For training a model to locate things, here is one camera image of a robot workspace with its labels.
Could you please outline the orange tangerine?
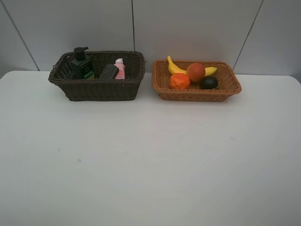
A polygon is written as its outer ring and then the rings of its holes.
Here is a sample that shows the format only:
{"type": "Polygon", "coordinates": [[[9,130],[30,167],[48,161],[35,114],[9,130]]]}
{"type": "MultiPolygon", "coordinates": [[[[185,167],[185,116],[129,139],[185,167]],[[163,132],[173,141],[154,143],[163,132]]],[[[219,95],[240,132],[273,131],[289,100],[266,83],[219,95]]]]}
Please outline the orange tangerine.
{"type": "Polygon", "coordinates": [[[190,79],[186,74],[175,73],[170,77],[169,87],[171,89],[188,89],[190,87],[190,79]]]}

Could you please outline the black whiteboard eraser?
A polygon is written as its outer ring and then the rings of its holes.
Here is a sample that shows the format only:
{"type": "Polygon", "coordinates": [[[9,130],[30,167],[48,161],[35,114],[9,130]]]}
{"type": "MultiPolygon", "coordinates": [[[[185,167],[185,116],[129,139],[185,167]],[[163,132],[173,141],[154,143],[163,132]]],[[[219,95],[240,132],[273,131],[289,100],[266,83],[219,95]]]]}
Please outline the black whiteboard eraser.
{"type": "Polygon", "coordinates": [[[101,80],[112,80],[115,79],[119,72],[119,68],[113,64],[107,64],[102,71],[101,75],[99,76],[99,79],[101,80]]]}

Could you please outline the pink lotion bottle white cap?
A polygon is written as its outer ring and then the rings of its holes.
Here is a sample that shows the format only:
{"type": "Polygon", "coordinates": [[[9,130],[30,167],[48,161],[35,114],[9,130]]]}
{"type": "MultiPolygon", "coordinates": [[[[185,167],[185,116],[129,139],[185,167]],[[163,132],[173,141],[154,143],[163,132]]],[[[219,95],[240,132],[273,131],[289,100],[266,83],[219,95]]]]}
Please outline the pink lotion bottle white cap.
{"type": "Polygon", "coordinates": [[[125,65],[123,63],[123,59],[122,58],[117,59],[114,65],[118,68],[118,72],[117,75],[115,76],[115,79],[125,80],[126,75],[125,75],[125,65]]]}

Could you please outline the red-orange round fruit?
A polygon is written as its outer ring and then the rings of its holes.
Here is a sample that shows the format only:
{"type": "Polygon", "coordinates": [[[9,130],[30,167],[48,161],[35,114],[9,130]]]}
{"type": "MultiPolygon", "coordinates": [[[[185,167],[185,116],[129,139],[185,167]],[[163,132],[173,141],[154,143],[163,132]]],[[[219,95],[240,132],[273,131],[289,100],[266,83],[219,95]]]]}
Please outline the red-orange round fruit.
{"type": "Polygon", "coordinates": [[[205,77],[206,70],[201,63],[192,63],[189,65],[186,74],[191,82],[197,83],[205,77]]]}

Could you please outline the dark green mangosteen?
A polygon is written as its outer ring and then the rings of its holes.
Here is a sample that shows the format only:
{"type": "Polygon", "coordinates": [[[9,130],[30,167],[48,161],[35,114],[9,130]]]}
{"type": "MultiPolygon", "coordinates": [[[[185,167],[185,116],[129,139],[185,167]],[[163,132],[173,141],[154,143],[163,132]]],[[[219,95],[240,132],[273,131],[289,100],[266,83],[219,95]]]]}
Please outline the dark green mangosteen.
{"type": "Polygon", "coordinates": [[[200,82],[201,89],[215,89],[219,82],[215,76],[205,76],[200,82]]]}

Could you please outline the yellow banana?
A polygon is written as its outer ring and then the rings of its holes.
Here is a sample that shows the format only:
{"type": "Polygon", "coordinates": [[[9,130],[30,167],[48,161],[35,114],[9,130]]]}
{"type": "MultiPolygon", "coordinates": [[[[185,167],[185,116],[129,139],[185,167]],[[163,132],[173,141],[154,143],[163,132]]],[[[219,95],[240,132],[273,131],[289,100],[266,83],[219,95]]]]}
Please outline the yellow banana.
{"type": "MultiPolygon", "coordinates": [[[[183,70],[183,69],[180,69],[178,66],[176,66],[171,57],[168,56],[167,57],[167,61],[168,61],[168,70],[169,72],[173,75],[175,73],[183,73],[183,74],[186,74],[186,71],[183,70]]],[[[215,72],[217,71],[217,68],[216,67],[207,67],[205,68],[205,76],[211,76],[213,75],[215,72]]]]}

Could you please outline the dark green pump bottle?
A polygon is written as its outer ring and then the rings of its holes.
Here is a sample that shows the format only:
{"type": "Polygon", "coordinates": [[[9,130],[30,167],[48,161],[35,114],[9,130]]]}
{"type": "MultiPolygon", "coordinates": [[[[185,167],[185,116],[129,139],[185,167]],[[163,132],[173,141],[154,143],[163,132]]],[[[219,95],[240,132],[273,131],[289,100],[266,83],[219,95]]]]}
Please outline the dark green pump bottle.
{"type": "Polygon", "coordinates": [[[75,80],[94,80],[94,70],[90,57],[85,51],[88,47],[77,47],[74,49],[75,58],[71,61],[75,80]]]}

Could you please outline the light brown wicker basket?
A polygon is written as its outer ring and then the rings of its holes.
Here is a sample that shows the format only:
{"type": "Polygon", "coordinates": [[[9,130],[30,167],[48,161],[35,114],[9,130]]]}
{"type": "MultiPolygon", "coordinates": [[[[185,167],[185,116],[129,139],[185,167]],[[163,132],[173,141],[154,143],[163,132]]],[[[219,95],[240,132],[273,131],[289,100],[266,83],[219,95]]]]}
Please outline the light brown wicker basket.
{"type": "Polygon", "coordinates": [[[171,89],[169,80],[171,73],[168,70],[166,59],[156,60],[152,65],[152,87],[161,99],[170,101],[200,101],[200,102],[222,102],[232,95],[241,92],[232,68],[222,61],[198,61],[205,67],[216,67],[214,76],[218,80],[215,89],[201,89],[198,83],[191,84],[189,89],[171,89]]]}

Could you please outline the dark brown wicker basket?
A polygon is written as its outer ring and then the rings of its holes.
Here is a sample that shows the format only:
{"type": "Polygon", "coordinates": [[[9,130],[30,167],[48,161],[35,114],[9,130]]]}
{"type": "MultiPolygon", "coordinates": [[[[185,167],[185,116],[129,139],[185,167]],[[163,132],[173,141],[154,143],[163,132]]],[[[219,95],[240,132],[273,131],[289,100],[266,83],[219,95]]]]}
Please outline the dark brown wicker basket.
{"type": "Polygon", "coordinates": [[[53,66],[49,82],[58,86],[70,101],[129,101],[136,98],[139,86],[145,74],[145,59],[137,51],[88,51],[94,80],[76,79],[71,61],[73,52],[63,54],[53,66]],[[101,80],[101,73],[107,64],[122,58],[125,65],[124,80],[101,80]]]}

